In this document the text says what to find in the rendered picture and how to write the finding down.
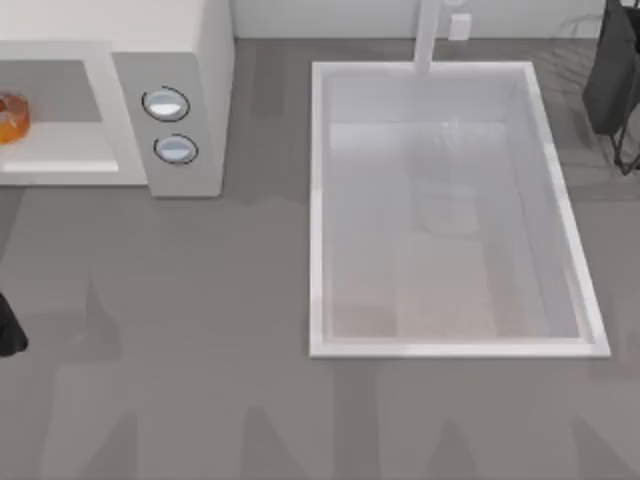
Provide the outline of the white sink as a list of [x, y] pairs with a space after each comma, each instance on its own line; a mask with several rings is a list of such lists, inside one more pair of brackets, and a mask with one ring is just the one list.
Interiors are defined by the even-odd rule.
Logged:
[[310, 160], [311, 357], [611, 356], [531, 62], [316, 62]]

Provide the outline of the round microwave knob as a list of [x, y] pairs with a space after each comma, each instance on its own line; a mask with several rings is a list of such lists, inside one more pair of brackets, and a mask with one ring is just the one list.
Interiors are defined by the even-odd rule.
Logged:
[[199, 154], [197, 144], [189, 137], [181, 134], [156, 139], [153, 144], [153, 151], [160, 160], [170, 165], [188, 165]]
[[179, 90], [168, 86], [145, 92], [141, 103], [144, 111], [160, 122], [177, 122], [190, 112], [189, 99]]

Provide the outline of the tall white tap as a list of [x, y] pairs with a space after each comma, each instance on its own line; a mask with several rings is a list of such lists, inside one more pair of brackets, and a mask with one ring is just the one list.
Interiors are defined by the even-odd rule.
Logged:
[[422, 75], [430, 71], [445, 0], [419, 0], [413, 66]]

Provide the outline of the pale microwave oven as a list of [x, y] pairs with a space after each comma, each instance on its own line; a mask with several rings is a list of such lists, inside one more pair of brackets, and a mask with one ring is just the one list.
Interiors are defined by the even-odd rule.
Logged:
[[[144, 186], [157, 198], [222, 190], [235, 45], [230, 0], [0, 0], [0, 91], [29, 102], [25, 138], [0, 145], [0, 186]], [[168, 86], [177, 122], [143, 109]], [[170, 165], [156, 139], [198, 157]]]

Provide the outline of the orange bread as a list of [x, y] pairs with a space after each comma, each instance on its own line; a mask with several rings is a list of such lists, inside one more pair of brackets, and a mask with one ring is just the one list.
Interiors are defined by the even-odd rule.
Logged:
[[0, 91], [0, 145], [25, 138], [30, 125], [28, 100], [17, 92]]

